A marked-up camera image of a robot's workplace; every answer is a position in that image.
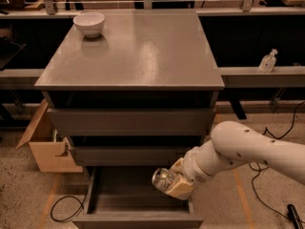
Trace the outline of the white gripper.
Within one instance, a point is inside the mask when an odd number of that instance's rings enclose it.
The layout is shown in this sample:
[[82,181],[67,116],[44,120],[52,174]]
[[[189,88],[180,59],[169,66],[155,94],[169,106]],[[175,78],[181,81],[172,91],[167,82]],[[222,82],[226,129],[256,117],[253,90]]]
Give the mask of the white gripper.
[[198,147],[194,147],[173,164],[170,170],[175,174],[169,174],[165,178],[165,194],[180,200],[187,200],[191,196],[194,186],[199,186],[212,179],[199,167],[196,160],[197,155]]

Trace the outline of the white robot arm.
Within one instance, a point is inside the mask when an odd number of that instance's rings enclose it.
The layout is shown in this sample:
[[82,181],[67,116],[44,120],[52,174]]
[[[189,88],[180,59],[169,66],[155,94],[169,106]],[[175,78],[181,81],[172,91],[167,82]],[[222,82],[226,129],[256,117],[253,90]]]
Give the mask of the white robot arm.
[[234,122],[217,124],[211,139],[196,146],[167,171],[160,188],[165,194],[185,200],[193,189],[217,173],[250,162],[268,165],[280,174],[305,184],[305,146],[276,140]]

